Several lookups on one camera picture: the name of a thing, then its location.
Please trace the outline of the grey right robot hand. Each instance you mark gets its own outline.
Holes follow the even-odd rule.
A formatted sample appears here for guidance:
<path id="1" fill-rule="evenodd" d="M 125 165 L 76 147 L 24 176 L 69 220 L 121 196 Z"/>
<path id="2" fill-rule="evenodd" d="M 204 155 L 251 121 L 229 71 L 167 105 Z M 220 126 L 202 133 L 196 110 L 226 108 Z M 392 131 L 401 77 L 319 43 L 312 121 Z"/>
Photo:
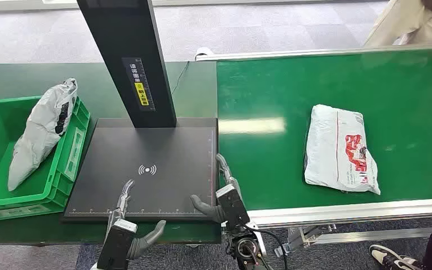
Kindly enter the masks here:
<path id="1" fill-rule="evenodd" d="M 226 185 L 232 185 L 235 190 L 238 192 L 239 197 L 242 199 L 240 186 L 238 180 L 232 175 L 229 165 L 227 164 L 224 156 L 220 153 L 215 156 L 216 161 L 219 164 L 219 171 L 223 173 L 224 180 Z M 210 206 L 200 200 L 197 195 L 191 195 L 190 200 L 195 209 L 199 212 L 205 214 L 207 217 L 211 217 L 211 219 L 217 223 L 223 223 L 227 221 L 223 209 L 221 206 Z"/>

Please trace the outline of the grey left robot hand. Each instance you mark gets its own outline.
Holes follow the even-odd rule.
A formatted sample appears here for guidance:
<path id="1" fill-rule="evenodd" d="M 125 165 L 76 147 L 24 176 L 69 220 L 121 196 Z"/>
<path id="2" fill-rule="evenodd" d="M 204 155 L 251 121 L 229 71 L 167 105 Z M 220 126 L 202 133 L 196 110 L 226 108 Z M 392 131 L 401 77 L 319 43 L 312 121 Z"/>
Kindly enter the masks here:
<path id="1" fill-rule="evenodd" d="M 130 232 L 130 246 L 127 252 L 127 259 L 135 260 L 140 257 L 152 244 L 159 239 L 163 234 L 166 225 L 165 220 L 157 222 L 155 228 L 141 238 L 137 238 L 136 232 L 138 230 L 137 223 L 126 220 L 125 216 L 127 213 L 128 202 L 131 197 L 130 191 L 134 185 L 134 180 L 130 179 L 123 186 L 122 192 L 118 198 L 116 208 L 111 212 L 107 224 L 105 241 L 109 238 L 109 234 L 112 227 L 118 225 L 122 229 Z"/>

